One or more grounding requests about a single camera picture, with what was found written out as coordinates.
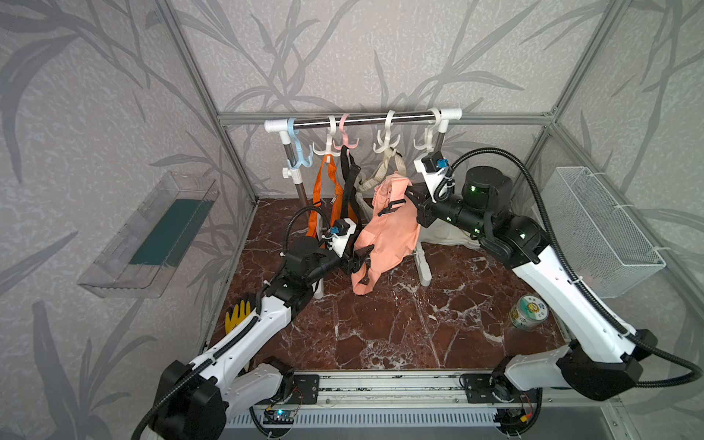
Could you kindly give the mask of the orange crescent bag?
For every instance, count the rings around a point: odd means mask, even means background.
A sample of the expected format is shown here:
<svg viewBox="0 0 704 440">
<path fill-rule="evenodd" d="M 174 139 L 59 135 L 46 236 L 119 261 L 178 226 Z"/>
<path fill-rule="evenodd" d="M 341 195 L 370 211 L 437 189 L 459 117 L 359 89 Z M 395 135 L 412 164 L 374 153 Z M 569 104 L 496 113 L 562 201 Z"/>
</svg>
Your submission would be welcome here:
<svg viewBox="0 0 704 440">
<path fill-rule="evenodd" d="M 324 156 L 313 186 L 312 205 L 326 212 L 328 220 L 322 220 L 317 212 L 308 212 L 308 229 L 306 236 L 317 238 L 322 227 L 333 227 L 335 221 L 343 218 L 343 208 L 348 209 L 347 218 L 359 223 L 359 216 L 353 211 L 351 203 L 343 202 L 344 184 L 337 179 L 337 165 L 332 155 Z"/>
</svg>

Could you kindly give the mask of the pink bag with braided strap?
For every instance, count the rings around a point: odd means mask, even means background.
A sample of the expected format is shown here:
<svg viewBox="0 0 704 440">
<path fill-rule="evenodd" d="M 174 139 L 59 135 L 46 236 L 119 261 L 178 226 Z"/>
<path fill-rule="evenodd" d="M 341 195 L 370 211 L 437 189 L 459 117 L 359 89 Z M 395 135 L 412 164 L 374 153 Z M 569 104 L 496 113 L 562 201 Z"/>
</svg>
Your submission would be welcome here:
<svg viewBox="0 0 704 440">
<path fill-rule="evenodd" d="M 414 251 L 421 226 L 417 208 L 406 195 L 411 185 L 407 177 L 394 173 L 376 187 L 372 219 L 355 243 L 355 251 L 359 252 L 372 246 L 361 268 L 351 275 L 355 295 L 372 293 L 381 275 Z"/>
</svg>

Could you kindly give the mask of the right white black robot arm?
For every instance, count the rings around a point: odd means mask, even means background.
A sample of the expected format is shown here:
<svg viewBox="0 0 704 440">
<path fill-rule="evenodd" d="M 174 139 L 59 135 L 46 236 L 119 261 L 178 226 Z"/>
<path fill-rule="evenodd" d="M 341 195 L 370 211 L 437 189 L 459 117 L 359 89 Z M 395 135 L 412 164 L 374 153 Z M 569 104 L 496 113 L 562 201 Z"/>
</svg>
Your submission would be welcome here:
<svg viewBox="0 0 704 440">
<path fill-rule="evenodd" d="M 513 181 L 496 168 L 469 169 L 462 192 L 454 192 L 459 166 L 483 154 L 504 157 L 521 172 L 535 199 L 538 221 L 512 213 Z M 418 223 L 429 227 L 441 220 L 468 233 L 526 282 L 573 335 L 554 350 L 506 357 L 493 372 L 496 387 L 571 389 L 601 402 L 633 388 L 670 388 L 702 378 L 700 366 L 657 348 L 652 332 L 627 324 L 579 278 L 557 241 L 535 179 L 511 152 L 477 148 L 449 162 L 437 150 L 419 156 L 414 167 L 423 181 L 406 195 L 416 206 Z"/>
</svg>

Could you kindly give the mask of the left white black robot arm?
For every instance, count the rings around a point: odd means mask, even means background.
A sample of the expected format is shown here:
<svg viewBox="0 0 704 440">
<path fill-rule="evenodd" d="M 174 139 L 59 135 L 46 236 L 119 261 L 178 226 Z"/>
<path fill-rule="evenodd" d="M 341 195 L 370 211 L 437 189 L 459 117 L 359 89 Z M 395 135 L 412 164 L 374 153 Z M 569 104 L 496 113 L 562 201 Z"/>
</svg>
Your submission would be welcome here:
<svg viewBox="0 0 704 440">
<path fill-rule="evenodd" d="M 353 250 L 358 236 L 357 223 L 341 218 L 329 223 L 320 238 L 285 239 L 280 266 L 256 293 L 252 312 L 191 362 L 174 361 L 165 368 L 154 404 L 132 438 L 150 433 L 159 439 L 218 439 L 233 417 L 286 397 L 284 366 L 245 368 L 308 306 L 326 275 L 360 268 L 363 258 Z"/>
</svg>

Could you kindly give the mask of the black bag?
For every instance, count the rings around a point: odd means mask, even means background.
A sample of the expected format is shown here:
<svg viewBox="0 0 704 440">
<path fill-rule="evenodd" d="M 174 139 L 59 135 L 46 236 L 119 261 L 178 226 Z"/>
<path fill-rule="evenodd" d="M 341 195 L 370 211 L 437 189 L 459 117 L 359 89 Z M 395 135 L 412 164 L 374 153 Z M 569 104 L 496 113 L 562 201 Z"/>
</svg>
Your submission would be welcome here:
<svg viewBox="0 0 704 440">
<path fill-rule="evenodd" d="M 357 223 L 358 228 L 366 227 L 370 222 L 373 209 L 359 190 L 362 170 L 355 163 L 348 147 L 343 147 L 341 150 L 340 165 L 344 183 L 341 185 L 342 194 L 337 195 L 333 201 L 333 221 L 350 218 Z"/>
</svg>

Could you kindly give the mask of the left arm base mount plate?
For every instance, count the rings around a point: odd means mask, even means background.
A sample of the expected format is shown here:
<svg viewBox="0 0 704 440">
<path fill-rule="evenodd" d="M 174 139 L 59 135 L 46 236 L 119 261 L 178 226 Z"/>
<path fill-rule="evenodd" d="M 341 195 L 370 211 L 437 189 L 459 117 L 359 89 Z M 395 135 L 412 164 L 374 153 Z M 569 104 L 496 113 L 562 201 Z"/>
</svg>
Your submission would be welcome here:
<svg viewBox="0 0 704 440">
<path fill-rule="evenodd" d="M 284 404 L 317 404 L 320 392 L 320 379 L 318 374 L 291 374 L 283 380 Z"/>
</svg>

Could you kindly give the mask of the cream crescent bag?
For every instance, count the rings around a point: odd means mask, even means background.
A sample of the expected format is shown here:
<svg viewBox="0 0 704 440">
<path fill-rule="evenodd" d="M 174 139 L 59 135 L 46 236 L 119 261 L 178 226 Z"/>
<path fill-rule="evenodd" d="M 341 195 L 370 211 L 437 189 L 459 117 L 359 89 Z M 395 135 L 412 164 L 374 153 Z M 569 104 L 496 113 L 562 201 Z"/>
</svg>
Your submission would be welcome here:
<svg viewBox="0 0 704 440">
<path fill-rule="evenodd" d="M 389 175 L 391 164 L 395 167 L 395 172 L 403 177 L 407 176 L 407 168 L 403 159 L 403 155 L 393 148 L 385 150 L 382 154 L 381 162 L 370 177 L 366 177 L 363 172 L 357 176 L 355 189 L 358 192 L 365 193 L 381 184 Z"/>
</svg>

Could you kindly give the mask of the cream bag with brown-striped strap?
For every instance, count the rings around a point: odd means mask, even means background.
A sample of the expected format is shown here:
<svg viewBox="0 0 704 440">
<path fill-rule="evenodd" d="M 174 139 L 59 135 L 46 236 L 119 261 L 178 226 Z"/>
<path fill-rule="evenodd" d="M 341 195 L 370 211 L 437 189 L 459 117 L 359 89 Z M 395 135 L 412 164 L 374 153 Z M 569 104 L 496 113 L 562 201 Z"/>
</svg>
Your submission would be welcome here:
<svg viewBox="0 0 704 440">
<path fill-rule="evenodd" d="M 463 246 L 474 250 L 480 248 L 478 240 L 471 238 L 468 232 L 438 219 L 430 227 L 422 227 L 419 240 L 442 246 Z"/>
</svg>

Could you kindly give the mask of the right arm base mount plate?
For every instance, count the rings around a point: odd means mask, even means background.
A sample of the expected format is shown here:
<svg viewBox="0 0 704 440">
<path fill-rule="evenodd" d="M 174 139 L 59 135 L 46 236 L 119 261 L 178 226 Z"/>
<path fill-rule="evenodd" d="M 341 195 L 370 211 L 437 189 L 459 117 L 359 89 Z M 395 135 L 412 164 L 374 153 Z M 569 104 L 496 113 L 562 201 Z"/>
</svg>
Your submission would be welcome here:
<svg viewBox="0 0 704 440">
<path fill-rule="evenodd" d="M 539 390 L 518 390 L 507 379 L 484 373 L 465 373 L 459 376 L 468 403 L 537 403 Z"/>
</svg>

